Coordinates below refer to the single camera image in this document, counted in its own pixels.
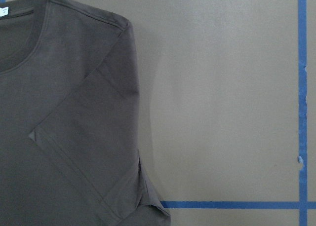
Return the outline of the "dark brown t-shirt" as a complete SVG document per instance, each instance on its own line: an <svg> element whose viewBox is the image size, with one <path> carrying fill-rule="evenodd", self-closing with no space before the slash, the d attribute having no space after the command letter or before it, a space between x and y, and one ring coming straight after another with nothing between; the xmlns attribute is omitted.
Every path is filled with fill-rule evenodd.
<svg viewBox="0 0 316 226"><path fill-rule="evenodd" d="M131 22L74 0L0 5L0 223L168 226L138 150Z"/></svg>

